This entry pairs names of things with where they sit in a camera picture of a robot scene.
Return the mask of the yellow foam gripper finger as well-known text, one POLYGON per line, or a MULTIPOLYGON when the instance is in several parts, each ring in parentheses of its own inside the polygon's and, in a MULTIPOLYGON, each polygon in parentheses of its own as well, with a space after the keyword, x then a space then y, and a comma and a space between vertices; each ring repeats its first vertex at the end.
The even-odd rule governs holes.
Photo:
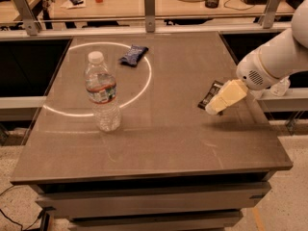
POLYGON ((247 93, 248 87, 242 80, 227 81, 206 105, 205 111, 209 115, 217 115, 219 112, 245 98, 247 93))

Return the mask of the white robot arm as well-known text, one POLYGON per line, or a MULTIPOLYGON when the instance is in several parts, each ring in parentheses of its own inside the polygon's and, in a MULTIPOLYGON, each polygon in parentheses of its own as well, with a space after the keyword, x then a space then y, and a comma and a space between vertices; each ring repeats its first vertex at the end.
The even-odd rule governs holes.
POLYGON ((264 90, 308 68, 308 0, 295 10, 291 27, 248 53, 237 65, 235 80, 218 89, 205 105, 217 115, 244 99, 250 90, 264 90))

